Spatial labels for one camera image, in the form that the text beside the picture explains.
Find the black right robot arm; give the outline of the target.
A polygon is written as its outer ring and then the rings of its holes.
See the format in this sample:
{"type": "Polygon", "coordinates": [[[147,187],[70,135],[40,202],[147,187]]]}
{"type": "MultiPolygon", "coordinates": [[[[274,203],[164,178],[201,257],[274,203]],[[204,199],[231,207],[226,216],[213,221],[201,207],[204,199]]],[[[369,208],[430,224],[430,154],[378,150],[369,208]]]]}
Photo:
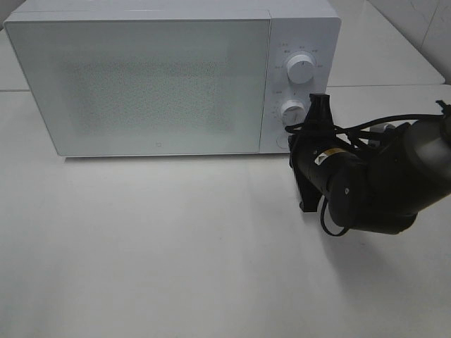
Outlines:
{"type": "Polygon", "coordinates": [[[353,127],[333,122],[330,97],[312,94],[302,123],[287,127],[290,167],[305,213],[330,216],[345,234],[398,234],[450,194],[450,105],[353,127]]]}

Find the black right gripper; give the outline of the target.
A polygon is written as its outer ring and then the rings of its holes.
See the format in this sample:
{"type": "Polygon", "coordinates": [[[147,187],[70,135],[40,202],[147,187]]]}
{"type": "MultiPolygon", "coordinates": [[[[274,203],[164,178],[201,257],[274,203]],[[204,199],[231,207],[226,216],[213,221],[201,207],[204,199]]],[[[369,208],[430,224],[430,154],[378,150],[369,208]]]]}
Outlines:
{"type": "Polygon", "coordinates": [[[299,207],[305,213],[316,212],[319,201],[327,196],[333,171],[326,167],[325,151],[338,147],[327,94],[312,94],[311,106],[300,129],[288,138],[290,167],[300,195],[299,207]]]}

